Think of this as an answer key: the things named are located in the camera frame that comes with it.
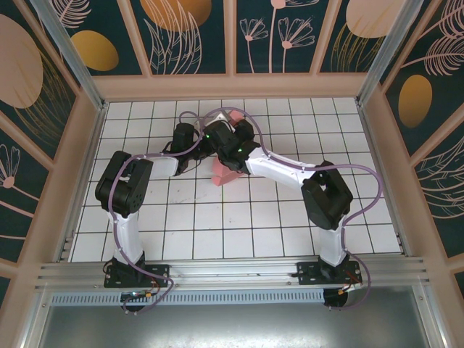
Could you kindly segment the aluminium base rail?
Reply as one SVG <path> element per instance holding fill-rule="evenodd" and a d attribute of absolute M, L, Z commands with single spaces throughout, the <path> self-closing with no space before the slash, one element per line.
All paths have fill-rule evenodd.
<path fill-rule="evenodd" d="M 170 277 L 177 290 L 284 289 L 298 287 L 291 275 L 298 262 L 309 257 L 255 257 L 221 260 L 171 260 Z M 420 257 L 402 254 L 365 254 L 372 286 L 415 286 L 430 281 Z M 35 290 L 102 291 L 103 262 L 61 262 L 43 264 Z"/>

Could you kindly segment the pink cloth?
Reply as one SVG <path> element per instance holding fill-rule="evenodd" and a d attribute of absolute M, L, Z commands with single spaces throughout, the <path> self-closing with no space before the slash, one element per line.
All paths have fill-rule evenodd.
<path fill-rule="evenodd" d="M 244 114 L 236 110 L 230 111 L 228 115 L 231 119 L 230 123 L 233 127 L 236 127 L 238 122 L 244 119 Z M 228 167 L 223 165 L 219 159 L 213 160 L 212 172 L 212 182 L 216 186 L 224 186 L 225 184 L 230 183 L 231 181 L 234 181 L 243 175 L 243 173 L 230 170 Z"/>

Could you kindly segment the wall panel with single flower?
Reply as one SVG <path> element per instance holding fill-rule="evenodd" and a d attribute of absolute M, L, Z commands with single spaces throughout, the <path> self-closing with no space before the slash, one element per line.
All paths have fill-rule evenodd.
<path fill-rule="evenodd" d="M 36 226 L 48 177 L 39 150 L 0 111 L 0 259 L 20 262 Z"/>

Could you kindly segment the wall panel with fern leaves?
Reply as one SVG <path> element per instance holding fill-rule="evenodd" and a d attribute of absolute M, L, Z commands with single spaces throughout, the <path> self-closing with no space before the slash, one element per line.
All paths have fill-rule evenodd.
<path fill-rule="evenodd" d="M 464 253 L 464 121 L 415 173 L 448 258 Z"/>

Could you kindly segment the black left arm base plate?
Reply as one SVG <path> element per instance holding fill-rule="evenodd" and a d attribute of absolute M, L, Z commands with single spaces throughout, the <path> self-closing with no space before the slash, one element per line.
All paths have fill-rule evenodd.
<path fill-rule="evenodd" d="M 130 265 L 108 265 L 104 271 L 103 286 L 106 289 L 167 287 L 165 278 L 169 276 L 168 265 L 146 265 L 146 271 L 155 274 L 157 278 L 141 273 Z"/>

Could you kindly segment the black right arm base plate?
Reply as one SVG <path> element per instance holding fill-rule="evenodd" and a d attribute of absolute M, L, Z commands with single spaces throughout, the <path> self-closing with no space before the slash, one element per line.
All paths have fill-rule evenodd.
<path fill-rule="evenodd" d="M 323 261 L 298 262 L 294 273 L 299 285 L 350 285 L 363 282 L 360 265 L 356 261 L 347 261 L 336 267 Z"/>

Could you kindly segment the wall panel with pale circle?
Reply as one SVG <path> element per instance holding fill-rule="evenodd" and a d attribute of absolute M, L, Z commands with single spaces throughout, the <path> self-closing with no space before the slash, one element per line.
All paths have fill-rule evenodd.
<path fill-rule="evenodd" d="M 402 0 L 341 0 L 322 73 L 366 73 L 394 24 Z"/>

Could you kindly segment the aluminium side rail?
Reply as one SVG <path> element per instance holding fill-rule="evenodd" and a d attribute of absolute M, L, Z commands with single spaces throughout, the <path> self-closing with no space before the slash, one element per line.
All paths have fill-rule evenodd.
<path fill-rule="evenodd" d="M 382 195 L 374 207 L 364 212 L 369 237 L 376 254 L 405 254 L 402 242 L 401 225 L 397 218 L 396 205 L 392 201 L 389 182 L 381 160 L 378 142 L 372 130 L 368 113 L 364 107 L 357 107 L 365 132 L 373 166 L 382 180 Z"/>
<path fill-rule="evenodd" d="M 63 195 L 61 207 L 66 209 L 66 215 L 60 225 L 54 262 L 61 260 L 66 245 L 73 242 L 78 229 L 80 211 L 106 114 L 106 104 L 97 108 L 77 107 L 67 126 L 57 165 L 59 193 Z"/>

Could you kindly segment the wall panel with large pink circle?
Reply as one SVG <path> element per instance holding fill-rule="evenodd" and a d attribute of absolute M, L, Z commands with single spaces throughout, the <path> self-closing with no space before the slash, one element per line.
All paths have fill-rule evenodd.
<path fill-rule="evenodd" d="M 18 1 L 0 0 L 0 140 L 12 138 L 53 168 L 78 100 L 65 65 Z"/>

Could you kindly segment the wall panel with yellow oval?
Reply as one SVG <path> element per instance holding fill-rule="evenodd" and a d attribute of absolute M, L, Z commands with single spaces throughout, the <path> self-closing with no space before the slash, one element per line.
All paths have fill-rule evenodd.
<path fill-rule="evenodd" d="M 117 0 L 49 0 L 92 76 L 141 75 Z"/>

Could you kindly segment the aluminium frame post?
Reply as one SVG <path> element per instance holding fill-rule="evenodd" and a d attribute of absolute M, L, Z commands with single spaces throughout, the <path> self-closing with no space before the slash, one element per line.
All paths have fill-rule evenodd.
<path fill-rule="evenodd" d="M 381 76 L 392 60 L 394 53 L 406 35 L 411 16 L 410 10 L 415 10 L 415 6 L 413 4 L 408 4 L 407 2 L 408 0 L 405 0 L 405 3 L 400 8 L 399 14 L 396 16 L 391 30 L 386 35 L 383 43 L 381 44 L 381 48 L 373 60 L 373 64 L 370 66 L 366 79 L 359 94 L 357 95 L 358 107 L 361 107 L 369 100 L 375 87 L 378 85 Z"/>
<path fill-rule="evenodd" d="M 448 348 L 449 341 L 431 286 L 419 283 L 414 289 L 418 311 L 430 348 Z"/>
<path fill-rule="evenodd" d="M 90 0 L 28 0 L 34 8 L 44 33 L 58 48 L 80 86 L 97 109 L 103 109 L 104 100 L 91 74 L 72 43 L 68 29 L 78 29 L 91 13 Z"/>
<path fill-rule="evenodd" d="M 51 295 L 47 291 L 36 292 L 33 295 L 15 348 L 39 348 L 50 303 Z"/>

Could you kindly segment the grey metal sheet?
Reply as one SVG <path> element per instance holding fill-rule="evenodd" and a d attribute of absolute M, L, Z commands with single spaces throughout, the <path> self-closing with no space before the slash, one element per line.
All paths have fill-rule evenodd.
<path fill-rule="evenodd" d="M 161 306 L 141 316 L 118 307 L 54 307 L 39 348 L 429 348 L 411 307 L 364 304 Z"/>

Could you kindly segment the wall panel with flower outlines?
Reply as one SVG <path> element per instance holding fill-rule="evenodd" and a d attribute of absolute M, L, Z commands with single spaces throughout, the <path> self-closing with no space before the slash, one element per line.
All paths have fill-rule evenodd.
<path fill-rule="evenodd" d="M 339 0 L 236 0 L 236 73 L 308 73 Z"/>

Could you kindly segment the wall panel with leaf outlines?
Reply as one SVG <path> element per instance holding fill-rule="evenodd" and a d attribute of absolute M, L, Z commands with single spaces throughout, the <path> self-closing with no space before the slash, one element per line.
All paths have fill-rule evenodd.
<path fill-rule="evenodd" d="M 152 75 L 226 73 L 224 0 L 130 0 Z"/>

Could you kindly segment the wall panel with feather and oval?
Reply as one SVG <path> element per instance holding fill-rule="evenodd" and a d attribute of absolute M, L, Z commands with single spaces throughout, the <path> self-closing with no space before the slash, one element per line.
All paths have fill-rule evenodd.
<path fill-rule="evenodd" d="M 386 100 L 408 157 L 464 104 L 464 0 L 439 0 Z"/>

